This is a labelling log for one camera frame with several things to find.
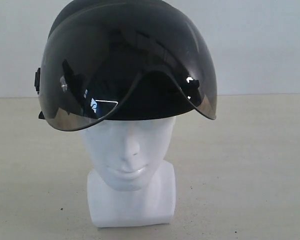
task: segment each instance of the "mannequin chin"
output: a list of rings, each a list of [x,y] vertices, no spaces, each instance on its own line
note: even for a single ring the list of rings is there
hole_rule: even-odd
[[[142,121],[104,120],[81,131],[93,166],[116,191],[148,185],[169,148],[176,117]]]

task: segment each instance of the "tinted visor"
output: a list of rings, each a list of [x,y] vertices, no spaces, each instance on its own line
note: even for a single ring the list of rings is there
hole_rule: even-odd
[[[214,119],[215,71],[193,23],[163,2],[111,2],[73,14],[50,35],[38,95],[47,122],[76,131],[192,109]]]

